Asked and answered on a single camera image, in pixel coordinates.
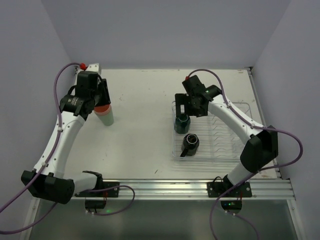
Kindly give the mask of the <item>pink plastic cup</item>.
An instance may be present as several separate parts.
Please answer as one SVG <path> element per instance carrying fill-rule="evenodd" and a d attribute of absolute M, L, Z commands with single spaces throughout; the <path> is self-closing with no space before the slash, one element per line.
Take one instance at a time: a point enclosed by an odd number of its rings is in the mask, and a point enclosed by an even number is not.
<path fill-rule="evenodd" d="M 94 113 L 99 117 L 108 115 L 111 110 L 112 110 L 112 107 L 110 104 L 94 107 Z"/>

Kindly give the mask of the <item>light green plastic cup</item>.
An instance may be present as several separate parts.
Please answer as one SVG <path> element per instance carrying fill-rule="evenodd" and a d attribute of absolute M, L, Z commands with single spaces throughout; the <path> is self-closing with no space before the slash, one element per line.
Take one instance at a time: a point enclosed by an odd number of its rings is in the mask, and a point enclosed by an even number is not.
<path fill-rule="evenodd" d="M 111 108 L 103 112 L 96 111 L 95 114 L 105 126 L 111 126 L 114 123 L 114 115 Z"/>

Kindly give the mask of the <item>teal ceramic mug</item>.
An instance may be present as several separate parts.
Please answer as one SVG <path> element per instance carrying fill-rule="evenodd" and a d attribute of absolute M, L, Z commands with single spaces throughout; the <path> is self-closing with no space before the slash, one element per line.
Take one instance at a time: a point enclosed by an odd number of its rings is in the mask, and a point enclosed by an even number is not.
<path fill-rule="evenodd" d="M 177 134 L 184 135 L 189 132 L 191 119 L 185 113 L 178 114 L 175 117 L 174 130 Z"/>

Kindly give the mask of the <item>black ceramic mug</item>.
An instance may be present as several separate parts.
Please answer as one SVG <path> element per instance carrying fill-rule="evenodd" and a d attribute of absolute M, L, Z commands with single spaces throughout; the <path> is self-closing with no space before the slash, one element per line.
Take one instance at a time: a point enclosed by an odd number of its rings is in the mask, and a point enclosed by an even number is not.
<path fill-rule="evenodd" d="M 182 141 L 180 157 L 192 157 L 197 153 L 200 140 L 196 134 L 187 134 Z"/>

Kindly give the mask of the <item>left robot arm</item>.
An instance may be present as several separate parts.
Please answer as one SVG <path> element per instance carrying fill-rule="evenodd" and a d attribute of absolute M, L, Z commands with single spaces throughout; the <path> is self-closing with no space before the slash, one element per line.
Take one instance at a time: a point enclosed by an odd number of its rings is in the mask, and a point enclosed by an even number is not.
<path fill-rule="evenodd" d="M 103 187 L 102 174 L 84 170 L 73 178 L 65 177 L 68 156 L 88 116 L 96 107 L 110 104 L 106 79 L 96 71 L 80 71 L 76 84 L 60 100 L 57 122 L 40 160 L 31 171 L 25 170 L 21 181 L 35 198 L 67 204 L 81 192 Z"/>

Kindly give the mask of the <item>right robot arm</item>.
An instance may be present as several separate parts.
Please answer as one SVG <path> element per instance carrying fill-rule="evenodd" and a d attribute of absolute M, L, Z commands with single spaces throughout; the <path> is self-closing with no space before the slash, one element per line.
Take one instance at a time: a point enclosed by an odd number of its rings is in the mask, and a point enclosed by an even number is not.
<path fill-rule="evenodd" d="M 223 96 L 222 89 L 216 85 L 206 87 L 197 75 L 186 77 L 182 85 L 185 93 L 177 93 L 174 96 L 174 128 L 177 133 L 187 132 L 191 124 L 190 117 L 199 118 L 213 114 L 244 143 L 240 162 L 222 179 L 221 185 L 213 185 L 216 189 L 221 192 L 227 191 L 278 156 L 278 134 L 275 129 L 272 126 L 264 127 L 249 118 Z"/>

